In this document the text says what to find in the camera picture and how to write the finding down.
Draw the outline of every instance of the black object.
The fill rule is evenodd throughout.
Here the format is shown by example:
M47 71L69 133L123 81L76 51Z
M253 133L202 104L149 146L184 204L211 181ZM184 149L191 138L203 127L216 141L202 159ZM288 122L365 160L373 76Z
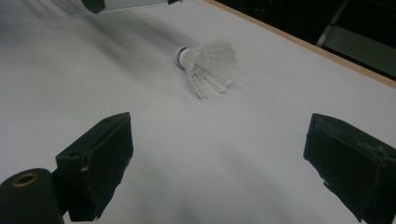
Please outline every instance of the black object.
M103 119L62 151L52 174L21 172L0 186L0 223L63 223L99 218L133 156L129 113Z
M313 114L304 157L324 185L369 224L396 214L396 149L340 120Z
M0 186L0 223L64 223L49 171L27 170L3 182Z
M178 1L180 1L180 0L168 0L168 4L171 5L171 4L174 4L175 2L178 2Z
M82 0L82 4L93 14L98 14L106 8L105 0Z

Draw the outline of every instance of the white surface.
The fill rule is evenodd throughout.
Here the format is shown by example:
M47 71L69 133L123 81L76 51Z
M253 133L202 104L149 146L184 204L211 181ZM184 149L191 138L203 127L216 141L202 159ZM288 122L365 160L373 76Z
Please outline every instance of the white surface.
M396 147L396 90L199 0L88 17L0 1L0 180L130 111L134 157L98 223L357 223L303 158L312 113ZM233 44L199 100L179 46Z

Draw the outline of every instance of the shuttlecock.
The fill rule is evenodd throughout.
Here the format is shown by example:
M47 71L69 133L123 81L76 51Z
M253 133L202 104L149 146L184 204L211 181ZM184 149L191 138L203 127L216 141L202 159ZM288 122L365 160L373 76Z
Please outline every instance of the shuttlecock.
M199 98L211 98L233 83L235 51L230 43L216 40L195 49L176 51L176 62L186 71L192 89Z

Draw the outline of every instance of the wooden edge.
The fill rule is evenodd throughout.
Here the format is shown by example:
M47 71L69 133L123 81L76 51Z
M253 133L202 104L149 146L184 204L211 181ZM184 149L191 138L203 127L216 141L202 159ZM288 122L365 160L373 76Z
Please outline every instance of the wooden edge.
M243 18L243 19L245 19L247 21L253 22L253 23L259 25L262 28L265 28L265 29L267 29L267 30L269 30L269 31L271 31L273 33L276 33L277 35L280 35L280 36L282 36L284 38L287 38L288 40L290 40L290 41L292 41L292 42L294 42L294 43L296 43L296 44L298 44L298 45L300 45L300 46L302 46L302 47L304 47L306 49L312 50L315 53L320 54L320 55L322 55L322 56L324 56L324 57L326 57L326 58L328 58L330 60L333 60L336 63L340 63L341 65L343 65L345 67L348 67L348 68L350 68L352 70L355 70L355 71L357 71L357 72L359 72L359 73L361 73L361 74L363 74L363 75L365 75L367 77L370 77L370 78L372 78L372 79L374 79L376 81L379 81L379 82L381 82L381 83L383 83L383 84L385 84L387 86L390 86L390 87L396 89L396 81L394 81L394 80L392 80L390 78L381 76L378 73L376 73L376 72L374 72L374 71L372 71L370 69L362 67L362 66L360 66L358 64L355 64L355 63L353 63L353 62L351 62L349 60L346 60L346 59L344 59L344 58L342 58L340 56L337 56L337 55L335 55L333 53L330 53L329 51L326 51L326 50L321 49L321 48L319 48L319 47L317 47L315 45L312 45L312 44L310 44L308 42L305 42L302 39L299 39L299 38L297 38L297 37L295 37L293 35L290 35L290 34L288 34L286 32L283 32L283 31L281 31L279 29L276 29L274 26L268 25L268 24L266 24L266 23L264 23L262 21L259 21L259 20L256 20L254 18L251 18L248 15L246 15L246 14L244 14L242 12L239 12L239 11L237 11L237 10L231 8L231 7L227 7L227 6L223 5L222 3L219 3L219 2L217 2L215 0L205 0L205 1L207 3L215 6L215 7L219 7L219 8L224 9L224 10L230 12L230 13L233 13L234 15L239 16L239 17L241 17L241 18Z

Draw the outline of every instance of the round hole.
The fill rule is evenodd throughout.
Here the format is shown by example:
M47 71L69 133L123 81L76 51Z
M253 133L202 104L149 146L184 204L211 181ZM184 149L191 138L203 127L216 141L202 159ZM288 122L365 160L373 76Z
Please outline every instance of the round hole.
M25 175L18 176L14 181L12 181L12 186L15 188L24 187L32 184L38 179L38 174L29 173Z

